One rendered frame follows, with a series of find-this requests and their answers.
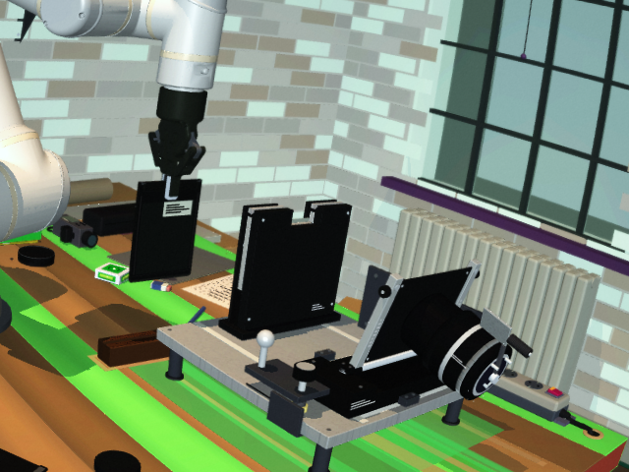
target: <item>platform leg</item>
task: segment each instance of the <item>platform leg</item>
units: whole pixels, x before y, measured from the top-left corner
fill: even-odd
[[[445,410],[445,415],[441,418],[441,421],[449,426],[458,425],[461,423],[461,420],[459,420],[461,408],[463,408],[463,398],[448,405],[448,409]]]
[[[171,349],[166,378],[171,381],[182,381],[184,379],[183,367],[184,358]]]
[[[332,458],[332,447],[326,449],[320,445],[316,445],[314,450],[313,466],[308,472],[330,472],[330,459]]]

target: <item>blue pen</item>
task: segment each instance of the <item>blue pen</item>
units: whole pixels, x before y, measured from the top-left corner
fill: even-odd
[[[205,311],[205,307],[200,307],[200,310],[197,311],[197,314],[193,316],[193,318],[188,323],[194,323]]]

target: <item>label on black panel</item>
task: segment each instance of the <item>label on black panel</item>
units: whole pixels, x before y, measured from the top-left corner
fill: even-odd
[[[164,202],[162,216],[188,216],[193,214],[193,200],[182,202]]]

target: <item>green and white box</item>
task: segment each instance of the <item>green and white box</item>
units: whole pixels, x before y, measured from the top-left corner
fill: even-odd
[[[105,264],[96,270],[94,278],[120,285],[129,278],[129,268],[117,264]]]

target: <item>window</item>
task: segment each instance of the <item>window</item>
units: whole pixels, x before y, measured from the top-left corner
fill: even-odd
[[[629,234],[629,0],[451,3],[420,180],[603,244]]]

